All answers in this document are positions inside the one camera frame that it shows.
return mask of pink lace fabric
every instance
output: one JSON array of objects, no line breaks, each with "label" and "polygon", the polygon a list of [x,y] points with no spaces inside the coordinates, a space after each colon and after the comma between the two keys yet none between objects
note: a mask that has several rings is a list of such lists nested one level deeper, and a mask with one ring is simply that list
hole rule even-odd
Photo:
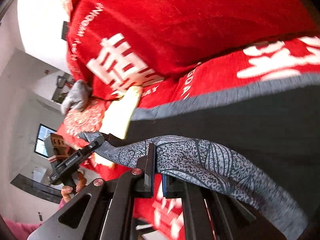
[{"label": "pink lace fabric", "polygon": [[63,121],[66,133],[79,138],[80,132],[98,131],[101,128],[105,110],[105,101],[100,99],[93,99],[82,112],[71,109]]}]

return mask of metal screw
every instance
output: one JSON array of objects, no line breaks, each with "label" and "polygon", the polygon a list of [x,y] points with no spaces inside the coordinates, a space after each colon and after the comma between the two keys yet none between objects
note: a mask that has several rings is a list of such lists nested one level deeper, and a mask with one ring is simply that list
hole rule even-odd
[{"label": "metal screw", "polygon": [[95,180],[93,181],[93,185],[95,185],[96,187],[101,186],[103,183],[104,183],[104,180],[103,180],[103,179],[95,179]]},{"label": "metal screw", "polygon": [[135,168],[135,169],[131,170],[131,173],[133,175],[140,175],[142,173],[142,170],[139,168]]}]

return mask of pink sleeve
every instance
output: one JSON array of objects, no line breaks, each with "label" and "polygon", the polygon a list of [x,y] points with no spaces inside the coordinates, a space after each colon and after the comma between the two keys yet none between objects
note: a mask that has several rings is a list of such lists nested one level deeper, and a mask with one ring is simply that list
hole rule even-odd
[{"label": "pink sleeve", "polygon": [[[65,205],[65,203],[66,202],[64,201],[64,199],[62,199],[58,209],[62,208]],[[14,237],[17,240],[27,240],[29,235],[33,231],[35,231],[37,228],[39,228],[39,226],[41,226],[41,224],[28,225],[28,224],[13,222],[7,219],[5,219],[4,222],[6,223],[6,225],[8,226],[8,228],[10,229],[10,231],[13,233]]]}]

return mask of gray cloth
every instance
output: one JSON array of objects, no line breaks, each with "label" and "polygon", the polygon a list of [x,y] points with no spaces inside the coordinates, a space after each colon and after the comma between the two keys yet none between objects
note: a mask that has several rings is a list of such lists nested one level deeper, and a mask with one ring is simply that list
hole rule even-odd
[{"label": "gray cloth", "polygon": [[[84,133],[92,142],[100,133]],[[160,136],[113,147],[104,142],[95,152],[118,164],[135,167],[156,144],[157,171],[236,198],[256,208],[288,240],[297,239],[307,217],[297,202],[266,173],[239,153],[207,140]]]},{"label": "gray cloth", "polygon": [[78,80],[69,91],[61,104],[61,113],[67,115],[70,109],[83,111],[87,106],[89,96],[92,93],[90,88],[83,80]]}]

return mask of window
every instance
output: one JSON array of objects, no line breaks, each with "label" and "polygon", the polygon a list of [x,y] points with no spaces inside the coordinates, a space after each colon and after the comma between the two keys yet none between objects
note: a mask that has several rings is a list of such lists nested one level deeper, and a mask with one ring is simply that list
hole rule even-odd
[{"label": "window", "polygon": [[39,155],[43,157],[48,157],[47,150],[44,147],[44,139],[50,134],[50,133],[56,133],[57,131],[40,124],[39,130],[38,130],[38,136],[37,136],[37,142],[35,145],[35,153],[38,153]]}]

